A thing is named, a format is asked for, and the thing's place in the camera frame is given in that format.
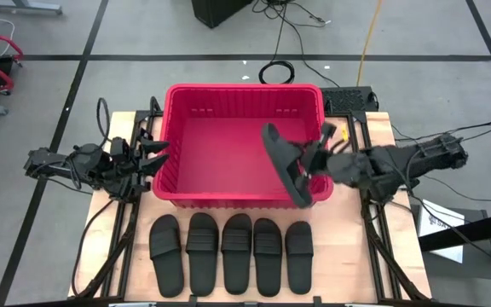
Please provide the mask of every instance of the wire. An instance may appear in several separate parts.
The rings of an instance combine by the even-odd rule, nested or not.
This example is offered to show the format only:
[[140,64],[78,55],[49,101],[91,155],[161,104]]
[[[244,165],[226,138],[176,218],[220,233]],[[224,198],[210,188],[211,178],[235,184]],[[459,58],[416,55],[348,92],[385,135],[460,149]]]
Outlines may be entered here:
[[[14,29],[15,29],[14,23],[12,23],[11,21],[8,21],[8,20],[4,20],[4,19],[0,19],[0,21],[6,22],[13,27],[13,30],[10,31],[10,36],[9,36],[9,39],[13,40]],[[7,47],[5,47],[5,50],[0,54],[0,56],[5,55],[7,53],[7,51],[9,50],[9,47],[10,47],[10,43],[7,43]]]
[[[479,136],[482,136],[486,134],[485,132],[477,135],[477,136],[472,136],[469,138],[469,140],[471,139],[474,139],[475,137],[479,137]],[[462,142],[461,139],[456,139],[454,142]],[[413,190],[410,188],[410,180],[409,180],[409,175],[410,175],[410,167],[411,167],[411,164],[412,164],[412,161],[414,160],[414,158],[416,158],[416,156],[420,153],[422,153],[423,151],[425,150],[430,150],[430,149],[433,149],[433,148],[438,148],[438,147],[443,147],[443,146],[447,146],[449,144],[449,142],[445,143],[445,144],[437,144],[437,145],[433,145],[433,146],[429,146],[427,148],[423,148],[423,150],[418,150],[415,154],[413,154],[410,159],[408,160],[407,162],[407,171],[405,172],[405,174],[403,175],[402,172],[399,171],[399,169],[395,166],[395,170],[397,171],[397,173],[403,178],[404,180],[404,183],[405,185],[407,186],[407,191],[408,191],[408,195],[414,199],[416,199],[417,201],[420,202],[420,204],[424,207],[424,209],[434,218],[436,218],[438,221],[440,221],[441,223],[445,224],[447,227],[449,227],[457,236],[459,236],[465,243],[473,246],[474,248],[476,248],[477,250],[479,250],[480,252],[482,252],[483,254],[485,254],[486,256],[490,257],[491,258],[491,254],[489,254],[488,252],[484,251],[481,247],[479,247],[477,244],[473,243],[471,240],[469,240],[464,234],[462,234],[459,230],[457,230],[454,226],[442,221],[439,217],[437,217],[436,215],[434,215],[428,208],[427,206],[425,205],[424,201],[420,198],[418,198],[416,195],[414,195],[414,192]]]
[[[407,206],[405,206],[405,205],[403,205],[403,204],[396,203],[396,202],[395,202],[395,201],[393,201],[393,200],[390,200],[390,201],[386,202],[385,204],[380,204],[380,203],[373,203],[373,204],[374,204],[374,205],[376,205],[376,206],[380,206],[380,207],[381,207],[381,210],[384,210],[384,209],[385,209],[385,206],[386,206],[387,204],[391,204],[391,205],[394,205],[394,206],[398,206],[398,207],[400,207],[400,208],[403,208],[403,209],[405,209],[405,210],[409,211],[410,213],[413,213],[413,210],[412,210],[412,209],[410,209],[409,207],[407,207]],[[379,213],[377,213],[377,214],[376,214],[374,217],[371,217],[371,219],[369,219],[369,220],[368,220],[368,222],[372,222],[372,221],[374,221],[375,219],[377,219],[377,218],[380,216],[380,212],[379,212]]]
[[473,246],[474,248],[476,248],[479,252],[483,253],[484,255],[488,256],[489,258],[491,258],[491,254],[484,251],[480,246],[478,246],[477,244],[473,243],[471,240],[467,239],[467,237],[462,234],[459,230],[457,230],[454,226],[442,221],[439,217],[437,217],[436,215],[434,215],[428,208],[427,206],[424,204],[424,201],[421,200],[420,198],[416,197],[412,191],[409,191],[409,194],[412,198],[416,199],[417,201],[420,202],[420,204],[424,207],[424,209],[427,211],[427,213],[429,213],[432,217],[436,218],[439,222],[445,224],[447,227],[449,227],[458,237],[461,238],[461,240],[463,240],[465,243]]
[[84,192],[84,191],[81,191],[81,190],[79,190],[79,189],[72,188],[72,187],[70,187],[70,186],[66,185],[65,183],[63,183],[63,182],[59,182],[59,181],[57,181],[57,180],[55,180],[55,179],[52,179],[52,178],[44,178],[44,179],[46,179],[47,181],[50,181],[50,182],[58,183],[58,184],[60,184],[62,187],[64,187],[64,188],[68,188],[68,189],[70,189],[70,190],[72,190],[72,191],[74,191],[74,192],[77,192],[77,193],[80,193],[80,194],[92,195],[92,193],[89,193],[89,192]]
[[429,205],[427,205],[427,204],[425,204],[425,203],[424,203],[424,205],[428,206],[428,207],[429,207],[431,210],[433,210],[433,211],[435,211],[435,212],[437,212],[437,213],[439,213],[439,214],[445,215],[445,216],[447,216],[447,217],[458,218],[458,219],[460,219],[460,220],[462,220],[462,221],[464,221],[464,222],[466,222],[466,223],[470,223],[470,221],[466,220],[465,218],[456,217],[456,216],[454,216],[454,215],[452,215],[452,214],[448,214],[448,213],[443,212],[443,211],[438,211],[437,209],[435,209],[435,208],[433,208],[432,206],[429,206]]
[[468,125],[468,126],[464,126],[464,127],[459,127],[459,128],[446,130],[443,132],[437,132],[437,133],[433,133],[433,134],[430,134],[427,136],[419,136],[419,137],[406,136],[406,135],[402,134],[394,125],[391,125],[391,127],[393,127],[393,129],[395,129],[400,136],[404,137],[403,139],[396,139],[396,141],[399,141],[399,142],[416,142],[416,141],[419,141],[419,140],[422,140],[422,139],[425,139],[428,137],[440,136],[441,134],[445,134],[445,133],[453,134],[453,133],[458,132],[458,131],[468,130],[468,129],[472,129],[472,128],[479,128],[479,127],[484,127],[484,126],[488,126],[488,125],[491,125],[491,121],[487,122],[487,123],[483,123],[483,124]]
[[329,148],[329,152],[332,153],[340,144],[342,144],[344,142],[344,139],[338,141],[338,142],[335,142],[331,148]]
[[84,227],[83,234],[81,235],[81,240],[78,243],[78,251],[77,251],[77,257],[75,258],[75,265],[73,265],[72,291],[73,294],[75,294],[75,296],[78,296],[77,287],[75,287],[75,277],[77,275],[77,268],[78,268],[78,263],[81,259],[81,253],[83,252],[84,237],[86,236],[86,233],[89,231],[92,222],[94,222],[94,220],[96,220],[96,218],[99,217],[113,202],[114,200],[109,200],[108,203],[106,203],[94,216],[92,216],[92,218],[89,220],[88,223],[86,223],[86,226]]
[[381,6],[382,6],[382,0],[378,0],[378,3],[376,4],[376,10],[374,11],[373,19],[371,20],[371,25],[368,28],[367,40],[365,41],[365,46],[363,46],[363,53],[361,54],[361,61],[359,62],[359,71],[357,72],[357,82],[355,83],[355,86],[359,86],[359,82],[361,81],[361,73],[363,72],[363,62],[365,61],[365,54],[367,52],[368,43],[371,41],[374,25],[376,24],[376,19],[378,18],[378,13],[380,13]]
[[[104,110],[104,115],[105,115],[105,122],[106,122],[106,129],[104,130],[102,125],[101,125],[101,107],[103,107]],[[100,130],[101,136],[103,139],[100,142],[100,145],[95,146],[94,149],[92,149],[89,152],[84,152],[80,150],[80,147],[75,146],[73,148],[73,152],[71,152],[69,155],[67,155],[62,161],[53,161],[49,163],[45,163],[43,165],[38,166],[35,170],[32,171],[30,176],[35,175],[39,170],[43,169],[44,167],[48,165],[54,165],[54,164],[67,164],[70,169],[70,177],[73,182],[73,186],[76,188],[76,190],[80,190],[83,186],[80,181],[80,175],[78,174],[77,168],[75,167],[75,163],[73,162],[73,159],[79,155],[79,154],[85,154],[85,155],[90,155],[97,153],[99,150],[103,150],[103,146],[106,144],[106,142],[111,142],[109,140],[109,128],[110,128],[110,122],[109,122],[109,108],[107,106],[107,101],[104,98],[98,99],[98,103],[96,105],[96,114],[95,114],[96,122],[98,124],[98,129]]]
[[[289,21],[287,18],[286,18],[286,11],[287,11],[287,4],[294,4],[294,5],[297,5],[298,7],[300,7],[301,9],[303,9],[305,12],[307,12],[309,15],[310,15],[310,18],[313,18],[314,20],[317,20],[319,22],[321,22],[321,20],[323,20],[322,18],[318,17],[318,16],[315,16],[314,14],[312,14],[310,11],[308,11],[307,9],[305,9],[302,5],[300,4],[297,4],[297,3],[293,3],[292,2],[293,0],[257,0],[255,2],[255,4],[253,5],[253,7],[251,8],[251,11],[253,13],[264,13],[267,18],[271,19],[271,20],[274,20],[278,17],[281,18],[281,25],[280,25],[280,33],[278,34],[278,40],[277,40],[277,43],[276,43],[276,50],[274,52],[274,55],[272,57],[272,60],[266,65],[264,66],[262,69],[261,69],[261,72],[259,72],[259,81],[262,83],[262,84],[266,84],[266,82],[264,81],[264,78],[263,78],[263,74],[264,74],[264,71],[271,67],[271,66],[275,66],[275,65],[279,65],[279,66],[283,66],[283,67],[286,67],[290,70],[290,77],[283,83],[283,84],[290,84],[294,81],[294,77],[295,77],[295,71],[294,71],[294,67],[293,65],[291,64],[291,62],[289,61],[274,61],[277,54],[278,54],[278,48],[280,46],[280,40],[281,40],[281,33],[282,33],[282,29],[283,29],[283,24],[284,22],[289,25],[294,31],[295,33],[298,35],[298,41],[300,43],[300,50],[301,50],[301,60],[302,62],[304,63],[304,65],[309,69],[311,70],[312,72],[315,72],[318,76],[320,76],[321,78],[325,79],[326,81],[328,82],[331,82],[332,84],[334,84],[336,87],[340,87],[340,85],[338,85],[336,82],[334,82],[332,79],[324,76],[323,74],[321,74],[320,72],[318,72],[317,70],[315,70],[315,68],[313,68],[312,66],[310,66],[308,64],[308,62],[306,61],[306,59],[304,58],[304,45],[303,45],[303,38],[301,37],[300,35],[300,32],[298,31],[297,29],[297,26],[313,26],[313,25],[304,25],[304,24],[295,24],[291,21]],[[263,2],[264,4],[266,4],[266,7],[264,9],[261,9],[261,10],[255,10],[255,8],[257,7],[257,5],[259,4],[259,2]],[[269,9],[272,9],[275,13],[276,13],[276,16],[270,16],[268,15],[268,11]]]
[[476,198],[472,198],[470,196],[467,196],[467,195],[464,195],[458,191],[456,191],[454,188],[452,188],[448,183],[445,183],[443,180],[441,179],[437,179],[437,178],[434,178],[434,177],[429,177],[427,175],[424,175],[425,178],[427,179],[430,179],[430,180],[433,180],[433,181],[436,181],[436,182],[439,182],[440,184],[446,186],[447,188],[449,188],[450,190],[452,190],[452,192],[456,193],[457,195],[463,197],[463,198],[466,198],[468,200],[474,200],[474,201],[483,201],[483,202],[491,202],[491,200],[489,199],[476,199]]

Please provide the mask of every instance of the black box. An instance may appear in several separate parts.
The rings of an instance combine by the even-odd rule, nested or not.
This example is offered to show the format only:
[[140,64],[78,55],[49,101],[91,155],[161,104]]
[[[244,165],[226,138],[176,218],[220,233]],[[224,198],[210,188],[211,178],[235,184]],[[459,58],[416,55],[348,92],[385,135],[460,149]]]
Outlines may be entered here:
[[253,0],[192,0],[194,16],[210,28],[219,26],[228,17]]

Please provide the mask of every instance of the red plastic basket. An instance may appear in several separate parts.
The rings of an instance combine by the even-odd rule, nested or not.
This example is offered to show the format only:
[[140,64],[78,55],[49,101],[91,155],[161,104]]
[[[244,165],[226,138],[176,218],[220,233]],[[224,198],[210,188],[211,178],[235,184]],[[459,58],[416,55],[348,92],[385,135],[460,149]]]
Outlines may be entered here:
[[[319,140],[323,99],[310,84],[178,84],[166,94],[160,140],[170,158],[153,191],[180,207],[295,208],[261,137],[275,124],[288,140]],[[328,177],[309,185],[314,201],[332,192]]]

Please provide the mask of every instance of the floor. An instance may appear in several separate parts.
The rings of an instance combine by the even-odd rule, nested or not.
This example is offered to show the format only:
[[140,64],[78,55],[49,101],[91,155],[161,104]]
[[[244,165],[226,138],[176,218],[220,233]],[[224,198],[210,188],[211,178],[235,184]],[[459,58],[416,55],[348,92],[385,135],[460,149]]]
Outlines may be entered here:
[[[42,194],[34,191],[36,182],[22,170],[29,150],[52,144],[68,153],[75,144],[98,142],[95,103],[101,96],[111,111],[129,111],[146,109],[150,96],[163,102],[177,83],[257,83],[280,28],[251,7],[211,30],[186,0],[54,2],[63,4],[64,15],[0,11],[16,25],[14,40],[27,54],[24,68],[14,71],[12,96],[0,96],[10,110],[0,117],[0,304],[66,297],[90,201],[53,184]],[[297,2],[331,21],[322,29],[299,29],[310,65],[354,85],[376,0]],[[311,22],[296,7],[288,17]],[[0,21],[0,34],[9,32]],[[289,27],[280,53],[293,59],[300,53]],[[381,110],[403,133],[422,136],[491,120],[491,0],[385,0],[368,54],[374,56],[361,83],[373,87]],[[293,65],[296,83],[330,86],[302,62]],[[279,82],[285,73],[276,67],[266,79]],[[491,198],[491,135],[464,146],[468,165],[433,177],[471,197]],[[462,199],[437,182],[422,181],[416,195],[491,215],[490,203]],[[26,212],[32,217],[36,210],[23,253],[19,248],[11,255],[17,238],[27,235],[19,234]],[[18,264],[14,279],[12,269],[5,274],[9,258]],[[491,305],[491,282],[430,276],[430,284],[442,302]]]

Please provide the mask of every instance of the white paper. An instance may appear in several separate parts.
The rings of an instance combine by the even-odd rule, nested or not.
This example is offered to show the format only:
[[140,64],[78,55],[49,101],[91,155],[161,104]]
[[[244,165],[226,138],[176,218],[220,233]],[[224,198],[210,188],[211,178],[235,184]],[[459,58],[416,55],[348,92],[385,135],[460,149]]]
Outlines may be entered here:
[[[427,209],[431,213],[433,213],[433,215],[435,215],[438,219],[442,220],[448,225],[452,225],[456,227],[464,224],[465,217],[463,215],[451,211],[445,207],[436,205],[428,200],[424,200],[424,204],[427,207]],[[422,206],[419,212],[418,236],[429,235],[441,230],[448,229],[448,226],[445,225],[444,223],[441,223],[441,221],[438,221],[437,218],[431,216],[431,214]],[[464,256],[463,246],[443,248],[431,252],[441,257],[445,257],[447,259],[453,260],[460,264],[463,262],[463,256]]]

